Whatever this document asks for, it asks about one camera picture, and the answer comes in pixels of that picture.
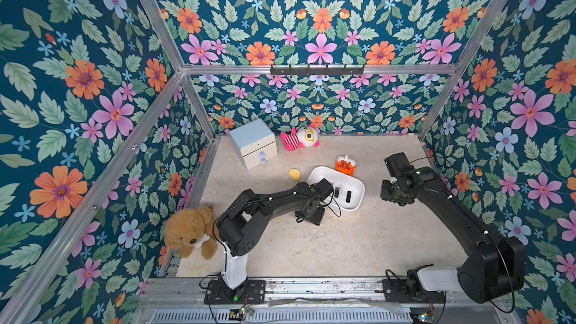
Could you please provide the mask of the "white plastic storage box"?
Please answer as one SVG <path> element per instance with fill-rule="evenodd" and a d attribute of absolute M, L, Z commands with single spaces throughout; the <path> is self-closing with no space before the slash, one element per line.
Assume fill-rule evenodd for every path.
<path fill-rule="evenodd" d="M 362 181 L 327 166 L 318 166 L 311 172 L 306 182 L 314 185 L 323 179 L 326 179 L 334 189 L 335 187 L 340 188 L 339 198 L 333 198 L 341 209 L 346 212 L 353 212 L 360 207 L 366 191 Z M 352 191 L 351 203 L 346 203 L 347 191 Z"/>

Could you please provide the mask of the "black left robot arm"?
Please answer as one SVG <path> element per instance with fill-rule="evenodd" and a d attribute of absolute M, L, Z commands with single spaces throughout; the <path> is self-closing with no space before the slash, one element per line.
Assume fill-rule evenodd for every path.
<path fill-rule="evenodd" d="M 334 187 L 326 179 L 316 184 L 300 182 L 277 193 L 257 194 L 250 189 L 241 192 L 212 227 L 212 233 L 224 249 L 220 284 L 232 291 L 245 285 L 248 253 L 256 247 L 273 219 L 293 214 L 299 223 L 305 221 L 318 226 L 328 206 L 327 199 L 333 193 Z"/>

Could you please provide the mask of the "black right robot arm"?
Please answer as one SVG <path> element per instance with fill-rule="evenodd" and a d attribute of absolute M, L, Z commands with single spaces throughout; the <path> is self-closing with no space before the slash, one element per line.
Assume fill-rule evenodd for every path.
<path fill-rule="evenodd" d="M 408 272 L 411 296 L 422 292 L 464 293 L 476 303 L 490 302 L 524 286 L 526 248 L 516 237 L 491 228 L 449 192 L 429 166 L 415 168 L 403 153 L 385 159 L 391 176 L 382 182 L 382 200 L 427 206 L 457 239 L 466 261 L 457 267 L 422 266 Z"/>

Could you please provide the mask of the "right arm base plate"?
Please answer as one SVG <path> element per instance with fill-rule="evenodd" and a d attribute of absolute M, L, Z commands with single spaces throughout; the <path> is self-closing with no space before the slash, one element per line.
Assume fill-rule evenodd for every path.
<path fill-rule="evenodd" d="M 442 292 L 410 288 L 404 283 L 404 280 L 395 278 L 382 280 L 382 292 L 387 302 L 415 305 L 428 305 L 430 303 L 442 305 L 445 302 Z"/>

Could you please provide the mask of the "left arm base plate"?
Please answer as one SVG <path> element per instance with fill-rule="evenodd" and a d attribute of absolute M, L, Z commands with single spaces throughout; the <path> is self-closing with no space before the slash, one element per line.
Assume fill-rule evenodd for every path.
<path fill-rule="evenodd" d="M 266 295 L 265 280 L 246 280 L 235 289 L 230 289 L 221 279 L 212 279 L 208 283 L 205 305 L 259 305 L 264 303 Z"/>

